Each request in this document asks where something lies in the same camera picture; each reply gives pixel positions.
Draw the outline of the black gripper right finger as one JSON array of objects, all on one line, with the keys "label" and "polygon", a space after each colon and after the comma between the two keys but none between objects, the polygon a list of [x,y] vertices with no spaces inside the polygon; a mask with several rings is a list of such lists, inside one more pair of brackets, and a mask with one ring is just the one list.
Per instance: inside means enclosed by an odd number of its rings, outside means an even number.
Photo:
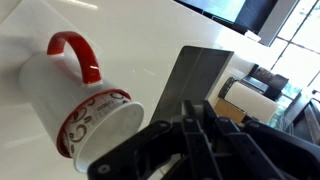
[{"label": "black gripper right finger", "polygon": [[204,127],[227,175],[245,180],[320,180],[320,148],[255,120],[239,127],[203,102]]}]

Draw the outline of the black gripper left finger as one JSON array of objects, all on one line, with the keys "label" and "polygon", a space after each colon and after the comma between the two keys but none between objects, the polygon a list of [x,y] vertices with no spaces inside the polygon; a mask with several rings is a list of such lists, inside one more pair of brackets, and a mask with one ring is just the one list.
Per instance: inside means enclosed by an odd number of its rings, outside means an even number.
[{"label": "black gripper left finger", "polygon": [[181,124],[160,120],[94,161],[88,180],[147,180],[183,151]]}]

